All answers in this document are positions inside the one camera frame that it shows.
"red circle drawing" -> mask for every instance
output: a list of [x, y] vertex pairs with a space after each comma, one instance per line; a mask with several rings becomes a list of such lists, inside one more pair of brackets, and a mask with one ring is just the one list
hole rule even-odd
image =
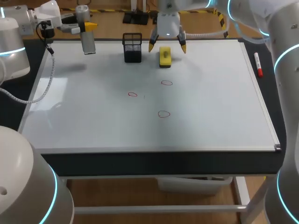
[[172, 85], [173, 83], [171, 81], [168, 81], [168, 80], [163, 80], [161, 82], [162, 85]]
[[170, 116], [170, 113], [169, 113], [168, 111], [159, 111], [159, 112], [158, 112], [158, 116], [159, 116], [160, 118], [167, 118], [167, 117]]
[[134, 93], [134, 92], [129, 92], [128, 95], [129, 95], [130, 97], [137, 97], [137, 96], [138, 96], [138, 95], [137, 95], [136, 93]]

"red marker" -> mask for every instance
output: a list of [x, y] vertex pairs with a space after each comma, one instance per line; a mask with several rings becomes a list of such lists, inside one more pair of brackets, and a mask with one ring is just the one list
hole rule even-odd
[[260, 59], [258, 57], [258, 53], [254, 54], [254, 59], [256, 60], [257, 74], [260, 78], [262, 78], [263, 77], [263, 70], [262, 70]]

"yellow sponge eraser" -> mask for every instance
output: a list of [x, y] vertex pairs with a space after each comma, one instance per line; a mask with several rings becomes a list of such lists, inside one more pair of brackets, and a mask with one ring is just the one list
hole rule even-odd
[[160, 47], [160, 68], [171, 67], [170, 47]]

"whiteboard frame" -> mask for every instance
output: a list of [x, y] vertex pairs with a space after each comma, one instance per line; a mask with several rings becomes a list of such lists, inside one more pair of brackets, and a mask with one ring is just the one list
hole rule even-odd
[[[98, 40], [98, 41], [96, 41], [96, 43], [97, 42], [113, 42], [113, 41], [120, 41], [120, 40], [117, 40], [117, 39], [116, 40]], [[76, 42], [80, 42], [80, 41], [57, 40], [57, 41], [54, 41], [53, 43], [76, 43]], [[246, 65], [248, 67], [248, 71], [249, 71], [253, 86], [254, 86], [256, 94], [258, 96], [260, 106], [262, 108], [264, 117], [266, 119], [269, 131], [271, 133], [271, 136], [272, 136], [272, 139], [274, 142], [273, 147], [271, 147], [271, 148], [269, 148], [269, 147], [206, 147], [206, 148], [200, 148], [200, 150], [198, 150], [197, 148], [184, 148], [184, 151], [178, 150], [180, 147], [149, 147], [147, 149], [138, 150], [138, 151], [135, 151], [133, 147], [121, 147], [121, 148], [107, 147], [106, 149], [105, 149], [105, 147], [101, 147], [100, 152], [98, 150], [100, 147], [85, 147], [85, 148], [82, 148], [82, 150], [80, 150], [80, 148], [72, 148], [72, 147], [69, 147], [69, 148], [42, 148], [42, 149], [38, 148], [37, 150], [42, 154], [77, 154], [77, 153], [87, 153], [88, 154], [88, 153], [132, 153], [132, 152], [134, 152], [134, 153], [146, 153], [146, 152], [231, 152], [231, 153], [236, 152], [236, 153], [239, 153], [239, 152], [274, 152], [277, 150], [281, 150], [280, 147], [276, 148], [276, 146], [280, 146], [280, 143], [279, 143], [275, 128], [273, 126], [273, 123], [271, 121], [265, 101], [263, 99], [262, 93], [260, 91], [255, 73], [253, 71], [248, 53], [245, 48], [245, 44], [243, 42], [239, 42], [239, 44], [241, 46], [242, 53], [243, 53]], [[37, 90], [37, 87], [39, 84], [39, 80], [42, 76], [42, 73], [43, 73], [43, 70], [45, 67], [47, 57], [48, 57], [48, 51], [45, 50], [42, 62], [40, 64], [40, 67], [39, 67], [39, 70], [38, 70], [38, 73], [37, 73], [37, 76], [36, 76], [32, 91], [31, 91], [31, 94], [29, 96], [29, 100], [32, 100], [35, 96], [35, 93], [36, 93], [36, 90]], [[23, 117], [21, 119], [19, 129], [18, 129], [19, 133], [22, 133], [22, 131], [24, 129], [26, 117], [30, 111], [30, 107], [31, 107], [31, 105], [26, 105]]]

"whiteboard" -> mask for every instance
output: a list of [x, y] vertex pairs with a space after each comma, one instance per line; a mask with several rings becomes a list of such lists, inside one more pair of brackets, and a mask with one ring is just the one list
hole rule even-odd
[[[159, 47], [171, 68], [159, 68]], [[46, 97], [29, 105], [19, 131], [42, 154], [274, 151], [278, 139], [243, 43], [158, 41], [142, 62], [125, 63], [121, 41], [55, 41], [56, 73]], [[45, 90], [46, 52], [32, 96]]]

